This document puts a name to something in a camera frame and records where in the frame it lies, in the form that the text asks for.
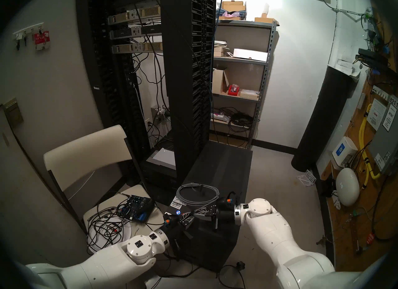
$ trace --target white bracket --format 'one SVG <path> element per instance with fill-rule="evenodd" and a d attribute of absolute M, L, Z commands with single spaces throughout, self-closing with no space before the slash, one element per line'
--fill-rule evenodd
<path fill-rule="evenodd" d="M 40 26 L 42 27 L 42 30 L 44 31 L 44 22 L 42 22 L 42 23 L 38 23 L 38 24 L 35 24 L 35 25 L 31 25 L 31 26 L 25 27 L 25 28 L 23 28 L 23 29 L 21 29 L 19 31 L 16 31 L 16 32 L 12 33 L 12 39 L 16 40 L 18 34 L 24 35 L 25 32 L 26 32 L 27 35 L 29 34 L 29 35 L 33 36 L 34 34 L 37 34 L 39 32 L 39 27 Z"/>

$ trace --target gray electrical box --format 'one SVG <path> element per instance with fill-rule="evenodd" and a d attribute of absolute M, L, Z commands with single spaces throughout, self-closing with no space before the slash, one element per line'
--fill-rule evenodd
<path fill-rule="evenodd" d="M 398 98 L 391 95 L 389 104 L 371 144 L 372 154 L 381 173 L 391 175 L 398 168 Z"/>

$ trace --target cardboard box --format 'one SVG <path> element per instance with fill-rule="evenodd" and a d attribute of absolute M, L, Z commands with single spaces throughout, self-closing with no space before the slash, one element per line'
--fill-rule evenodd
<path fill-rule="evenodd" d="M 224 5 L 243 5 L 243 1 L 223 1 L 221 8 L 224 8 Z"/>
<path fill-rule="evenodd" d="M 248 89 L 240 89 L 239 90 L 239 96 L 242 98 L 258 100 L 259 95 L 256 93 L 258 93 L 258 91 L 252 91 L 252 90 L 248 90 Z"/>
<path fill-rule="evenodd" d="M 245 5 L 225 5 L 224 7 L 221 8 L 228 12 L 246 10 Z"/>
<path fill-rule="evenodd" d="M 221 94 L 221 92 L 227 92 L 229 82 L 225 70 L 214 69 L 213 70 L 213 81 L 211 85 L 211 91 L 213 94 Z"/>
<path fill-rule="evenodd" d="M 222 56 L 225 56 L 225 52 L 213 52 L 213 56 L 220 58 Z"/>
<path fill-rule="evenodd" d="M 218 17 L 219 20 L 240 20 L 240 17 L 238 16 L 233 16 L 233 17 L 227 17 L 227 16 L 220 16 Z"/>
<path fill-rule="evenodd" d="M 214 52 L 225 52 L 226 47 L 214 47 Z"/>
<path fill-rule="evenodd" d="M 276 21 L 274 18 L 259 18 L 256 17 L 254 18 L 255 22 L 265 22 L 265 23 L 272 23 L 273 21 Z"/>
<path fill-rule="evenodd" d="M 234 49 L 234 58 L 247 58 L 255 59 L 257 61 L 267 61 L 267 52 L 246 50 L 246 49 Z"/>

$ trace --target tall black cylinder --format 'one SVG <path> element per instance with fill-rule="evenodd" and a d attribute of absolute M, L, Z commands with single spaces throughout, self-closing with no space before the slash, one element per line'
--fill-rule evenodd
<path fill-rule="evenodd" d="M 305 172 L 318 160 L 340 118 L 352 86 L 350 76 L 328 66 L 311 119 L 292 159 L 293 168 Z"/>

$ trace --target white chair backrest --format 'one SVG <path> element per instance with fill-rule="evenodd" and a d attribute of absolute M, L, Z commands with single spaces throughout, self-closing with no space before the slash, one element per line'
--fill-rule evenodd
<path fill-rule="evenodd" d="M 51 170 L 62 191 L 94 170 L 131 159 L 120 125 L 78 138 L 44 154 L 47 171 Z"/>

